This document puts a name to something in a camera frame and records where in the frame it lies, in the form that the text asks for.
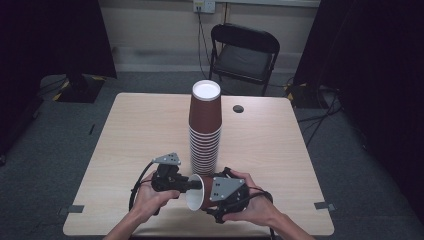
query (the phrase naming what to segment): person's left hand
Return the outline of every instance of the person's left hand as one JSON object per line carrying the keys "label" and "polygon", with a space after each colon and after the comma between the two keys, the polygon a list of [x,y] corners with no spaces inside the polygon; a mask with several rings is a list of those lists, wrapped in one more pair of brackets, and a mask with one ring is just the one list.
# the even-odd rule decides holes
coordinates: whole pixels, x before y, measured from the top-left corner
{"label": "person's left hand", "polygon": [[177,198],[180,195],[177,190],[156,192],[151,184],[153,173],[154,171],[142,180],[143,183],[138,189],[137,197],[131,209],[131,211],[139,214],[141,223],[147,222],[160,207],[168,203],[169,199]]}

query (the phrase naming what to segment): white wall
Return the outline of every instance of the white wall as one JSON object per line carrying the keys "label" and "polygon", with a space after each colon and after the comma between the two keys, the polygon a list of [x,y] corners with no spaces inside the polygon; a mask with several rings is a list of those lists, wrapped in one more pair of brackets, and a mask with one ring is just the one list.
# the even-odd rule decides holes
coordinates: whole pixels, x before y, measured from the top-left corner
{"label": "white wall", "polygon": [[[192,4],[183,0],[100,0],[117,70],[200,70],[199,21]],[[208,49],[210,30],[224,22],[225,12],[227,22],[272,33],[281,45],[276,71],[296,71],[315,7],[216,3],[215,14],[201,14]],[[203,40],[201,47],[202,65],[208,66]]]}

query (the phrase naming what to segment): table top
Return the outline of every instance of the table top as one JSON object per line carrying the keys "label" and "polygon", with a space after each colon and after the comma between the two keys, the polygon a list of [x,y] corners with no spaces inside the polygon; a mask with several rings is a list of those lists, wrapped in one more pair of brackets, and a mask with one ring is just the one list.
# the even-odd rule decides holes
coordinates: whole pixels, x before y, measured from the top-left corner
{"label": "table top", "polygon": [[[243,113],[233,111],[241,105]],[[70,236],[106,235],[128,212],[130,189],[156,157],[176,152],[180,171],[192,175],[188,113],[190,95],[121,93],[112,106],[63,231]],[[269,191],[274,204],[309,234],[331,235],[324,198],[290,102],[285,98],[222,96],[222,133],[216,172],[230,167],[248,172]],[[157,168],[154,164],[147,172]],[[248,222],[216,224],[202,211],[188,209],[185,194],[133,235],[168,237],[268,236],[269,229]]]}

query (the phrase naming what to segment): power outlet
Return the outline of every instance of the power outlet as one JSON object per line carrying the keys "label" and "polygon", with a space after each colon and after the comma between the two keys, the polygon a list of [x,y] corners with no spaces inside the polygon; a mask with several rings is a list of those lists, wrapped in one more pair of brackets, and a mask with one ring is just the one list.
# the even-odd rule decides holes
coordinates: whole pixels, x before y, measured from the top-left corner
{"label": "power outlet", "polygon": [[193,0],[193,12],[215,13],[215,1]]}

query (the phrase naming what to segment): gray carpet floor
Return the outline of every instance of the gray carpet floor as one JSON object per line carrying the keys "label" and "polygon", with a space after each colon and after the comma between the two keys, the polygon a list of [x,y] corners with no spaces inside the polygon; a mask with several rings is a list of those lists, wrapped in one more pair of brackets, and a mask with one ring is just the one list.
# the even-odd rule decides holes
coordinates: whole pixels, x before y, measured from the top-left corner
{"label": "gray carpet floor", "polygon": [[[266,96],[284,97],[281,86],[290,77],[273,74]],[[42,87],[62,78],[46,77]],[[61,81],[43,88],[40,94],[45,101],[38,117],[0,168],[0,239],[73,239],[63,234],[66,216],[59,212],[72,205],[115,96],[120,92],[188,94],[200,79],[205,79],[200,72],[118,73],[118,79],[107,79],[92,104],[53,101]],[[259,96],[261,92],[260,86],[228,79],[221,86],[224,94]],[[298,119],[326,112],[294,111]],[[305,142],[314,130],[309,127],[312,123],[299,124]],[[341,111],[323,121],[308,145],[324,197],[337,208],[330,213],[335,233],[319,239],[424,239],[423,225],[385,169],[364,150],[360,136]]]}

